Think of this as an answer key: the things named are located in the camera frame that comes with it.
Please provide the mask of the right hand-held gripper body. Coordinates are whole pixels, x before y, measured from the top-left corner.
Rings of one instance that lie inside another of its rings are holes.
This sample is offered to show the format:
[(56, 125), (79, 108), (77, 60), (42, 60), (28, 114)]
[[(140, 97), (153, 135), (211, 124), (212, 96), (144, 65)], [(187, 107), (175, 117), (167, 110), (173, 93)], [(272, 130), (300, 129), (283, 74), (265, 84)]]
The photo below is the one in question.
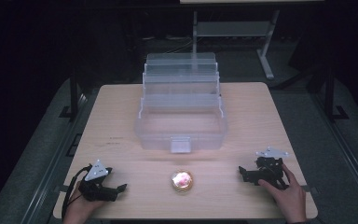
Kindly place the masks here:
[(260, 179), (267, 181), (276, 189), (286, 189), (288, 185), (283, 180), (283, 158), (287, 158), (289, 153), (273, 147), (267, 147), (264, 151), (255, 153), (257, 171), (254, 184), (257, 185)]

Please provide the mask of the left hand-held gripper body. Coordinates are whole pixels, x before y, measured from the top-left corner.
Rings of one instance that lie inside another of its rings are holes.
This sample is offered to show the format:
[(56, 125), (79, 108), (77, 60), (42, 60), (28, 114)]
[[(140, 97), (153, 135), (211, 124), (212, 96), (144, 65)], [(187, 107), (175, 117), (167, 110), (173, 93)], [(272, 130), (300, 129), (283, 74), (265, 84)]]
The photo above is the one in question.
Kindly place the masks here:
[(106, 168), (100, 160), (89, 167), (78, 188), (87, 201), (114, 202), (116, 200), (117, 190), (103, 186), (104, 180), (110, 175), (111, 171), (112, 169)]

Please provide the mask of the person's right hand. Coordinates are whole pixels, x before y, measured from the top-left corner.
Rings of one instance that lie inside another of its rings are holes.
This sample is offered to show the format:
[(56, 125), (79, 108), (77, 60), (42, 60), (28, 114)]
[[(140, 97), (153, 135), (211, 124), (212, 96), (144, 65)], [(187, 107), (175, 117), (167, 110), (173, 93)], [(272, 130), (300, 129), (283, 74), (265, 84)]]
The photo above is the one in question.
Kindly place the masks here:
[(298, 184), (295, 175), (282, 165), (282, 169), (288, 178), (288, 188), (276, 189), (267, 181), (260, 179), (258, 184), (263, 187), (275, 199), (287, 224), (300, 224), (308, 221), (306, 216), (306, 192)]

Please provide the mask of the person's left hand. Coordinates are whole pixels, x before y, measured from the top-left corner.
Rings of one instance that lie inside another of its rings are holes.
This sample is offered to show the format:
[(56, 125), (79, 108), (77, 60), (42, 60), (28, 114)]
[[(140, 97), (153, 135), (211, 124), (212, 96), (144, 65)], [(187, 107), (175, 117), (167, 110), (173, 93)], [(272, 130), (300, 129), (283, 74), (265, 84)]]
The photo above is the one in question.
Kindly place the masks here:
[(62, 224), (85, 224), (88, 218), (104, 205), (104, 201), (90, 202), (86, 200), (79, 191), (79, 186), (80, 183), (77, 182), (67, 205)]

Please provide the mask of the round gold-rimmed pink container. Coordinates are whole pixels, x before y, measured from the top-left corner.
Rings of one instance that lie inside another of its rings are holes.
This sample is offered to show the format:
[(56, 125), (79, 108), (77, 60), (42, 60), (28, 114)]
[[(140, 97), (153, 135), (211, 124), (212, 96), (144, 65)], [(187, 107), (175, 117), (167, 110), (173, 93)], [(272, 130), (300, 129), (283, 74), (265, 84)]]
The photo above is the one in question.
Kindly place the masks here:
[(187, 192), (193, 187), (193, 175), (187, 170), (177, 170), (171, 176), (172, 187), (178, 192)]

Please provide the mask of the black metal stand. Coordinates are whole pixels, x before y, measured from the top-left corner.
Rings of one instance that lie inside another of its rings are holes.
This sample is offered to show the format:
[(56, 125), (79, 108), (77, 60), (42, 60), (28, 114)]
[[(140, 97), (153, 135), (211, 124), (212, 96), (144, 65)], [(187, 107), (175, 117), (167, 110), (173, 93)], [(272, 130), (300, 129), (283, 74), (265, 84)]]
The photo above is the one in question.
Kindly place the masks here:
[(348, 119), (349, 116), (341, 105), (335, 105), (335, 77), (331, 68), (327, 70), (324, 82), (324, 113), (331, 122)]
[(78, 114), (78, 86), (77, 86), (77, 71), (73, 69), (69, 77), (70, 85), (70, 104), (62, 108), (60, 118), (67, 118), (74, 121)]

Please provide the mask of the clear plastic tiered storage box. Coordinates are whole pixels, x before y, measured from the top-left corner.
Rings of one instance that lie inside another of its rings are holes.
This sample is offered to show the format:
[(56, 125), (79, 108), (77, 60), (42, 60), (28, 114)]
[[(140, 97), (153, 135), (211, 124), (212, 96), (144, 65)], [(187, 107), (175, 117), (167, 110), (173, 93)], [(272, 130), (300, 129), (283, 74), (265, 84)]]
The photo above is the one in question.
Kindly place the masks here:
[(150, 53), (134, 131), (144, 149), (218, 149), (227, 134), (215, 55)]

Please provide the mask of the white metal desk frame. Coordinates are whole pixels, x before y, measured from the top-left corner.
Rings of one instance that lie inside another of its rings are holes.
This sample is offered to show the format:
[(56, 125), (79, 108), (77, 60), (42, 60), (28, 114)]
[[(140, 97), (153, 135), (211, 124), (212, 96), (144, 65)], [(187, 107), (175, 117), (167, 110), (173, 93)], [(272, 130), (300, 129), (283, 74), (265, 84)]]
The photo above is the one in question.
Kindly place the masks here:
[(257, 57), (267, 79), (274, 78), (267, 59), (269, 44), (273, 37), (280, 11), (274, 10), (269, 21), (199, 21), (198, 12), (193, 13), (192, 52), (198, 51), (201, 37), (263, 37), (264, 44), (256, 50)]

